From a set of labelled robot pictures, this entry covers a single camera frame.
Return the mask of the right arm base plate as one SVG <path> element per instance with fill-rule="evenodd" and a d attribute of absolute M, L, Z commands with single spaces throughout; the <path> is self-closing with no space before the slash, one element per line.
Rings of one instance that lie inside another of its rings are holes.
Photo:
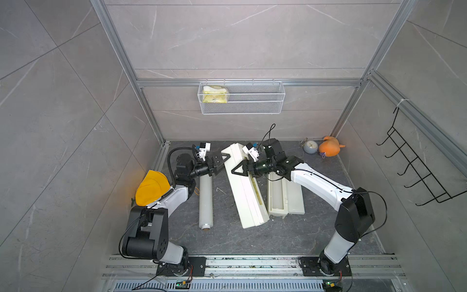
<path fill-rule="evenodd" d="M 349 260 L 343 258 L 338 264 L 333 263 L 326 257 L 312 256 L 300 257 L 298 260 L 304 276 L 352 276 Z"/>

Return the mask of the cream wrap dispenser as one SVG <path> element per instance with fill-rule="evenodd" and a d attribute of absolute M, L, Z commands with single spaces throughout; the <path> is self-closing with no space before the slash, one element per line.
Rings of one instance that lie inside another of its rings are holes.
<path fill-rule="evenodd" d="M 285 218 L 289 214 L 304 215 L 302 186 L 271 172 L 268 180 L 268 214 Z"/>
<path fill-rule="evenodd" d="M 243 161 L 249 161 L 242 150 L 243 145 L 234 143 L 221 151 L 229 159 L 225 162 L 227 177 L 231 185 L 235 204 L 243 229 L 260 226 L 269 220 L 266 204 L 257 180 L 251 175 L 242 176 L 232 173 Z"/>

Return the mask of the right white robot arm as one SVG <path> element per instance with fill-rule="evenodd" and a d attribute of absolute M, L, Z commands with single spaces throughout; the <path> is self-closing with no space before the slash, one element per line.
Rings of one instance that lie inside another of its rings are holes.
<path fill-rule="evenodd" d="M 263 158 L 256 152 L 250 152 L 252 148 L 251 144 L 234 143 L 221 152 L 229 157 L 225 168 L 233 193 L 243 196 L 254 194 L 253 190 L 247 191 L 245 187 L 248 184 L 253 186 L 258 177 L 275 173 L 322 198 L 338 214 L 335 232 L 320 253 L 318 264 L 322 274 L 335 274 L 339 264 L 375 222 L 369 192 L 363 188 L 352 189 L 327 178 L 302 159 L 287 155 L 276 139 L 269 139 L 261 146 Z"/>

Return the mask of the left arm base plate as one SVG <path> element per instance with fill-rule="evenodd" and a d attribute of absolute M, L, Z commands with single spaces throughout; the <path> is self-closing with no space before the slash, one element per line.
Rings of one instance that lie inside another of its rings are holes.
<path fill-rule="evenodd" d="M 204 277 L 207 267 L 206 262 L 206 257 L 190 256 L 183 259 L 179 265 L 159 264 L 156 273 L 162 276 Z"/>

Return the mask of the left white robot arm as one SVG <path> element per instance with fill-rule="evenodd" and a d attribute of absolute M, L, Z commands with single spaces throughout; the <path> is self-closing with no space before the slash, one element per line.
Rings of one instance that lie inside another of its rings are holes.
<path fill-rule="evenodd" d="M 163 176 L 162 193 L 131 209 L 118 246 L 122 257 L 152 260 L 178 275 L 190 268 L 187 249 L 169 241 L 169 217 L 194 194 L 197 178 L 219 174 L 231 157 L 217 151 L 201 158 L 200 151 L 191 146 L 177 147 L 169 152 L 167 167 L 171 183 Z"/>

